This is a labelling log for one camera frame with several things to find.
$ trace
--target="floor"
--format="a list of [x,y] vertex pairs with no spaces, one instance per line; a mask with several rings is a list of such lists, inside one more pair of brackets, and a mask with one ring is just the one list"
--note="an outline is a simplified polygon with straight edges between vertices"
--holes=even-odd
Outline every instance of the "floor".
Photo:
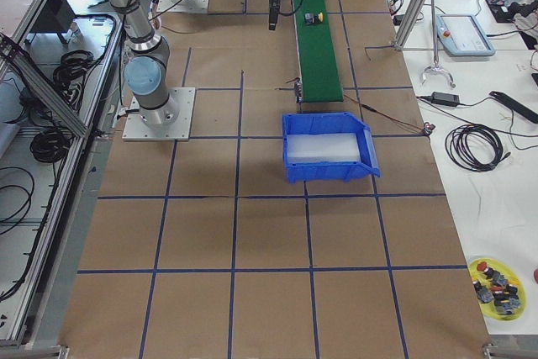
[[[381,178],[289,184],[293,21],[266,0],[167,15],[167,81],[198,90],[187,143],[117,128],[61,344],[82,358],[483,357],[486,328],[385,0],[326,0],[344,103]],[[184,33],[176,34],[170,29]]]

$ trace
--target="metal stand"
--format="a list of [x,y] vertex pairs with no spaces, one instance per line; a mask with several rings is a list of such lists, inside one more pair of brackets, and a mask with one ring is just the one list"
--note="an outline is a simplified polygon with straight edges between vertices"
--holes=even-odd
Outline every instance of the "metal stand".
[[47,349],[12,350],[0,352],[0,359],[45,359],[55,357],[56,359],[67,359],[69,348],[56,346]]
[[497,346],[485,346],[483,351],[486,359],[494,357],[503,357],[504,359],[538,359],[537,351],[522,351]]
[[[411,34],[411,30],[413,29],[414,23],[419,17],[420,9],[424,5],[424,2],[425,0],[409,1],[409,7],[405,12],[405,17],[400,24],[400,28],[398,30],[398,33],[396,34],[396,39],[394,40],[393,45],[395,50],[404,50],[405,42],[407,41],[409,34]],[[439,46],[437,44],[437,30],[435,28],[435,0],[431,0],[431,29],[433,32],[434,39],[434,65],[428,66],[424,69],[424,71],[422,72],[422,82],[424,83],[424,81],[426,80],[426,75],[428,74],[443,75],[444,77],[446,77],[448,84],[452,88],[454,88],[456,84],[454,84],[454,79],[452,78],[452,75],[449,71],[443,69],[443,67],[439,64]]]
[[176,6],[172,0],[159,0],[157,12],[207,14],[209,0],[182,0]]
[[426,81],[427,75],[442,75],[448,81],[448,85],[452,88],[456,87],[452,74],[439,63],[439,43],[437,39],[437,28],[435,24],[435,0],[431,0],[431,30],[434,41],[434,65],[428,66],[422,72],[422,84]]
[[[193,121],[194,87],[178,87],[170,89],[170,97],[179,105],[179,115],[171,124],[148,125],[140,114],[130,114],[124,129],[124,140],[188,140]],[[131,109],[139,107],[133,98]]]

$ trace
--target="blue bin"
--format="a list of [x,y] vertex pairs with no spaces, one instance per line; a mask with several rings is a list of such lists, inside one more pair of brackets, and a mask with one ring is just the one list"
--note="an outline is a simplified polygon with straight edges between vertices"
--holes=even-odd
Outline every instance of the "blue bin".
[[[355,134],[361,161],[322,161],[316,163],[290,163],[287,158],[288,135]],[[283,160],[287,180],[344,180],[373,174],[381,176],[373,147],[372,132],[368,125],[350,113],[284,114],[282,116]]]

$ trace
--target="green conveyor belt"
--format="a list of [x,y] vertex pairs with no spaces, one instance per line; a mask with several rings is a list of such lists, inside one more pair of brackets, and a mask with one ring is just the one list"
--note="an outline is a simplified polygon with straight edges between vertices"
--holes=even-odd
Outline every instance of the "green conveyor belt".
[[[320,12],[324,15],[323,23],[304,22],[306,13]],[[303,6],[295,14],[304,103],[344,100],[328,17],[325,0],[303,0]]]

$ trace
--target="white table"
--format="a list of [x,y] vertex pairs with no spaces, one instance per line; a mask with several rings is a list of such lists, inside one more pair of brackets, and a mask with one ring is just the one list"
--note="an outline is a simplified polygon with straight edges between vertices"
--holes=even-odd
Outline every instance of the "white table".
[[[530,76],[531,54],[530,50],[501,50],[489,61],[459,62],[441,52],[440,63],[454,75],[456,89],[452,92],[460,96],[462,103],[476,103],[494,90],[506,92],[538,111],[538,86]],[[424,85],[421,84],[420,73],[430,63],[430,52],[406,51],[404,57],[417,95],[447,92],[446,79],[441,76],[428,77]],[[538,334],[538,285],[533,278],[533,271],[538,268],[535,253],[538,246],[535,224],[538,217],[538,170],[535,169],[538,149],[516,150],[507,135],[500,135],[505,151],[510,151],[511,156],[492,172],[465,171],[456,166],[445,151],[446,135],[464,123],[425,103],[419,105],[424,120],[436,126],[431,147],[467,261],[478,257],[497,259],[513,269],[525,288],[525,312],[513,321],[486,318],[489,333]],[[510,111],[493,100],[475,107],[446,110],[472,122],[509,130]],[[538,126],[517,114],[513,131],[538,136]],[[515,138],[515,142],[519,147],[538,145],[538,137]],[[491,158],[486,154],[483,157],[485,161]]]
[[[404,4],[398,11],[398,14],[405,13],[409,1],[410,0],[404,0]],[[476,14],[479,11],[478,5],[480,4],[482,11],[478,13],[477,20],[486,34],[500,34],[515,29],[513,24],[498,24],[485,2],[485,0],[435,0],[435,5],[449,14]],[[424,14],[424,19],[415,24],[414,29],[405,44],[406,49],[433,49],[430,6],[424,6],[422,12]],[[496,50],[527,49],[519,34],[497,37],[495,40],[492,40],[492,43]]]
[[[398,13],[405,13],[409,0]],[[484,32],[497,34],[514,29],[512,24],[497,24],[484,0],[477,16]],[[435,0],[446,13],[478,12],[477,0]],[[433,63],[430,7],[423,8],[424,21],[417,23],[405,44],[403,53],[416,95],[450,92],[462,103],[473,104],[490,91],[505,92],[528,108],[538,111],[538,86],[531,77],[531,50],[527,50],[518,34],[493,40],[497,53],[484,61],[450,58],[440,52],[440,63],[454,76],[456,88],[451,90],[442,76],[427,76],[424,85],[421,73]],[[462,249],[468,262],[491,257],[508,265],[518,275],[526,293],[527,307],[517,320],[498,321],[485,318],[491,335],[538,335],[538,285],[533,271],[538,268],[538,148],[516,150],[508,135],[499,135],[511,156],[492,172],[468,172],[456,166],[446,154],[445,137],[464,124],[419,102],[424,121],[435,124],[431,147],[445,186]],[[471,108],[446,108],[447,111],[486,124],[509,130],[511,112],[501,104],[488,100]],[[514,132],[537,135],[538,125],[514,116]],[[519,147],[538,145],[535,139],[515,138]],[[488,160],[484,146],[474,151]]]

